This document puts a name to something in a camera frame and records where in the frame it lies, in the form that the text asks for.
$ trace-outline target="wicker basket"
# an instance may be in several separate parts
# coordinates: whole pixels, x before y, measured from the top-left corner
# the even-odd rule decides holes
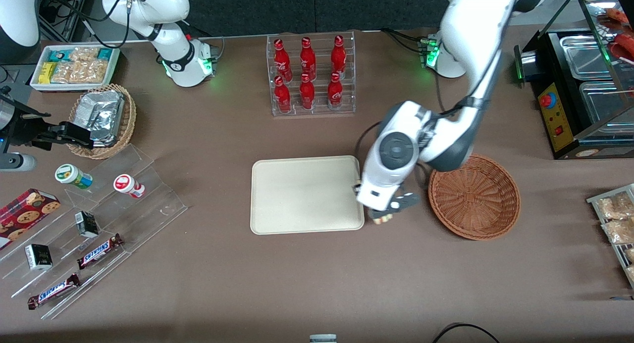
[[[482,155],[473,154],[456,171],[434,171],[428,194],[440,221],[467,239],[501,237],[519,217],[516,183],[500,164]]]
[[[85,149],[83,147],[78,147],[77,145],[68,145],[68,147],[70,147],[70,151],[77,156],[102,160],[104,158],[114,156],[116,153],[123,150],[123,148],[130,142],[130,138],[134,132],[134,121],[136,120],[136,105],[134,104],[134,99],[130,97],[130,94],[127,90],[125,90],[125,88],[118,86],[117,84],[109,84],[107,86],[95,88],[94,90],[88,91],[88,93],[105,91],[118,91],[125,97],[125,105],[123,108],[123,114],[121,115],[121,122],[119,124],[117,142],[112,147],[95,147],[94,149]],[[70,111],[69,121],[71,122],[75,118],[75,112],[77,111],[80,99],[81,98],[75,102],[75,106]]]

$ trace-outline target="brown tablecloth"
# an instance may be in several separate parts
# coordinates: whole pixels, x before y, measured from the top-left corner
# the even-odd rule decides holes
[[[132,142],[192,208],[56,320],[39,320],[0,282],[0,341],[305,342],[336,333],[342,343],[425,342],[457,321],[505,342],[634,336],[634,302],[607,300],[631,291],[584,201],[633,182],[632,160],[552,160],[530,89],[510,81],[512,46],[534,31],[509,30],[509,72],[475,143],[522,195],[516,227],[491,242],[456,237],[425,201],[356,232],[260,237],[249,229],[254,162],[351,155],[360,133],[397,102],[439,109],[433,73],[389,37],[356,32],[356,114],[309,119],[272,117],[265,37],[228,39],[217,77],[190,89],[165,76],[152,45],[129,43],[113,81],[136,100]],[[466,93],[466,79],[440,82],[447,107]],[[34,91],[29,106],[57,122],[77,97]],[[40,165],[0,173],[0,203],[28,188],[62,196],[58,165],[98,163],[65,146],[16,150]],[[486,341],[468,329],[452,339]]]

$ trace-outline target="sausage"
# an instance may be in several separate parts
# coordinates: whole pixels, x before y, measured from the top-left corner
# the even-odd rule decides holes
[[[630,56],[634,56],[634,37],[632,35],[618,34],[614,37],[614,42],[627,50]]]
[[[613,7],[609,7],[608,9],[606,9],[605,14],[607,14],[607,17],[611,18],[612,20],[616,20],[620,23],[623,23],[623,24],[630,23],[630,21],[628,20],[628,16],[625,15],[625,13],[623,13],[622,11],[618,9],[614,9]]]

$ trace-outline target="red emergency stop button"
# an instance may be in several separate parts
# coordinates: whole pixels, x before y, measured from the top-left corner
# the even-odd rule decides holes
[[[539,98],[539,105],[546,109],[551,109],[557,104],[557,96],[555,93],[549,92],[547,95],[543,95]]]

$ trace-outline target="red-capped bottle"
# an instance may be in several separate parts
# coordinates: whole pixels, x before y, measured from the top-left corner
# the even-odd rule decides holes
[[[293,80],[293,71],[290,69],[290,57],[284,49],[284,43],[280,39],[273,41],[275,47],[275,67],[283,81],[288,83]]]
[[[299,86],[299,94],[302,96],[302,106],[306,110],[311,110],[315,102],[315,86],[311,82],[308,73],[302,74],[302,84]]]
[[[281,76],[275,77],[275,100],[281,113],[290,113],[290,92]]]
[[[344,49],[344,37],[335,36],[335,48],[330,54],[330,62],[332,64],[332,72],[339,74],[339,79],[346,78],[346,49]]]
[[[328,84],[328,108],[330,110],[339,110],[341,108],[341,95],[344,92],[344,87],[339,81],[339,74],[333,72],[330,78],[330,84]]]
[[[314,81],[317,78],[317,58],[311,47],[311,39],[308,37],[302,38],[302,52],[299,54],[299,59],[302,61],[302,72],[306,72],[310,75],[311,81]]]

